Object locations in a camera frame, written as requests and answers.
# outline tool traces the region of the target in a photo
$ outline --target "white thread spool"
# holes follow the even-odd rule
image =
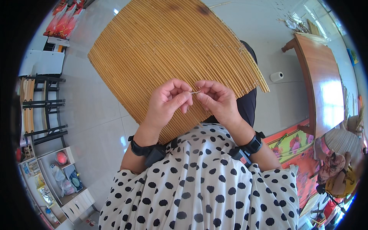
[[[279,81],[284,78],[284,74],[282,72],[276,72],[274,74],[271,74],[270,79],[273,82]]]

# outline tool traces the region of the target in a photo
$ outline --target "person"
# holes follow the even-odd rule
[[[202,123],[166,145],[147,168],[129,147],[99,218],[101,229],[298,229],[296,175],[272,150],[250,155],[246,168],[228,153],[251,142],[254,129],[240,116],[234,92],[216,81],[195,82],[196,95],[219,124]],[[133,141],[155,145],[174,112],[193,104],[191,87],[171,79],[152,92]]]
[[[364,171],[364,158],[359,158],[354,169],[350,166],[351,154],[345,156],[330,150],[329,154],[322,151],[321,139],[316,138],[314,143],[314,159],[322,160],[324,165],[317,176],[318,190],[324,188],[326,192],[336,198],[344,198],[347,203],[356,192],[356,185]]]

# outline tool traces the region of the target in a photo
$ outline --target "black wrist device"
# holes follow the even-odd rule
[[[248,168],[252,164],[249,156],[258,152],[262,147],[261,138],[266,137],[262,132],[255,132],[253,139],[248,144],[231,149],[229,155],[235,160],[240,160]]]
[[[132,152],[137,156],[146,157],[146,161],[144,162],[145,166],[150,167],[157,161],[164,159],[164,157],[166,156],[165,146],[156,144],[156,145],[140,147],[133,140],[133,137],[134,135],[128,138],[128,141],[130,141]]]

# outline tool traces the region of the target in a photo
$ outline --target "woven straw mat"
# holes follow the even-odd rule
[[[141,124],[152,91],[171,78],[209,79],[237,98],[257,85],[269,88],[252,56],[235,34],[201,1],[132,0],[102,31],[88,58],[108,88]],[[196,97],[186,114],[177,110],[162,129],[164,144],[211,113]]]

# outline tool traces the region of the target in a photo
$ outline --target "tile floor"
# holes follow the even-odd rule
[[[84,12],[78,28],[70,39],[63,67],[67,81],[60,89],[66,99],[61,116],[69,125],[67,145],[78,150],[76,168],[80,178],[94,197],[95,207],[104,204],[113,174],[119,169],[127,137],[138,124],[131,118],[101,80],[87,59],[94,41],[120,11],[127,0],[96,0]],[[205,0],[207,6],[221,1]],[[317,0],[247,0],[218,6],[213,11],[255,51],[259,68],[269,84],[270,93],[258,91],[254,128],[271,135],[308,117],[307,95],[295,51],[281,52],[292,39],[291,30],[278,18],[295,12],[301,17],[320,21],[329,47],[339,65],[348,90],[356,95],[354,70],[337,28]],[[284,79],[273,83],[269,76],[284,73]]]

